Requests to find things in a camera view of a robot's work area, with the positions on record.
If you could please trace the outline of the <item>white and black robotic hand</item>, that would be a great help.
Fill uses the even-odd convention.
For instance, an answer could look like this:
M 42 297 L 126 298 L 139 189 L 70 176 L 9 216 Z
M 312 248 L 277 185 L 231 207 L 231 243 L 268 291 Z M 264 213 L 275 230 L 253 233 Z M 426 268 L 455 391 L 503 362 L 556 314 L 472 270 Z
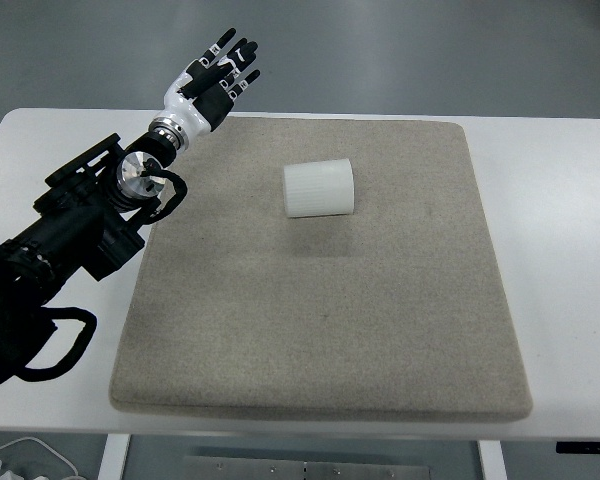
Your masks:
M 251 67 L 258 44 L 246 38 L 233 42 L 235 35 L 234 28 L 227 30 L 179 74 L 164 95 L 164 108 L 149 130 L 169 138 L 178 150 L 213 132 L 260 75 Z

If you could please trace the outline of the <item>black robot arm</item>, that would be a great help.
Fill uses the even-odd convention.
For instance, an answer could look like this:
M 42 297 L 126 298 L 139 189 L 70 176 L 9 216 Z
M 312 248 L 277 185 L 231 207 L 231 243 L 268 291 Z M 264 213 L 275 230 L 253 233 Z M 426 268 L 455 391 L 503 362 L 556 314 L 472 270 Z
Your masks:
M 127 148 L 112 134 L 46 180 L 40 218 L 0 243 L 0 385 L 67 373 L 91 341 L 97 318 L 48 302 L 79 269 L 101 280 L 143 246 L 139 230 L 170 215 L 187 194 L 169 166 L 188 146 L 165 116 Z

